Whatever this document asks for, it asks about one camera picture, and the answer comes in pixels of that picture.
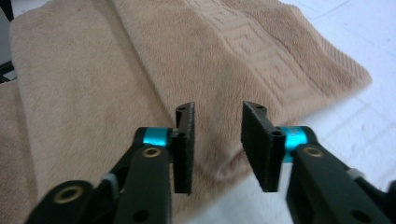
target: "folded towel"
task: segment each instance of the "folded towel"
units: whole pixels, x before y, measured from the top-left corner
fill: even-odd
[[[36,183],[17,81],[1,84],[0,96],[0,223],[22,223],[36,204]]]
[[[275,0],[53,0],[11,23],[38,199],[97,184],[141,126],[196,103],[193,194],[175,220],[250,174],[242,102],[287,124],[371,82],[296,7]]]

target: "embossed pattern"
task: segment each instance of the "embossed pattern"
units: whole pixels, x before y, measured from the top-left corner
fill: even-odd
[[[358,0],[283,2],[298,6],[326,39],[366,67],[373,77],[373,84],[364,92],[305,117],[302,124],[312,127],[323,146],[365,173],[374,186],[388,190],[389,182],[396,179],[396,44],[393,41],[396,33],[392,29],[396,26],[396,3],[393,0],[364,4]],[[326,50],[339,62],[347,63],[334,49]],[[354,64],[349,67],[354,71],[361,69]],[[189,224],[292,223],[284,202],[290,169],[290,164],[284,166],[279,195],[262,193],[252,176]]]
[[[306,75],[292,56],[286,50],[279,50],[284,49],[282,44],[257,21],[220,0],[186,0],[186,3],[211,25],[232,55],[262,78],[262,85],[276,94],[280,105],[293,107],[322,94],[315,83],[306,81]]]

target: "brass screw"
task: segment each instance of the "brass screw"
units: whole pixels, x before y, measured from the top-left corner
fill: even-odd
[[[83,191],[84,189],[81,186],[70,186],[59,191],[53,198],[53,201],[56,203],[70,203],[81,196]]]
[[[311,157],[322,157],[323,156],[323,152],[315,147],[304,148],[304,153]]]
[[[156,147],[149,147],[143,151],[144,157],[158,157],[161,154],[161,151]]]

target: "tan fabric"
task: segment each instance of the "tan fabric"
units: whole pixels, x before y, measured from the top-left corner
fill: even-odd
[[[22,223],[36,199],[35,171],[17,81],[0,84],[0,223]]]
[[[296,7],[270,0],[54,0],[11,23],[38,198],[96,184],[141,126],[196,103],[193,196],[175,220],[246,177],[242,101],[285,124],[371,82]]]

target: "metal screw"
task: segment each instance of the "metal screw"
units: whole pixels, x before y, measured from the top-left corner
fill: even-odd
[[[79,185],[74,185],[59,191],[53,201],[56,203],[70,203],[82,195],[84,189]]]

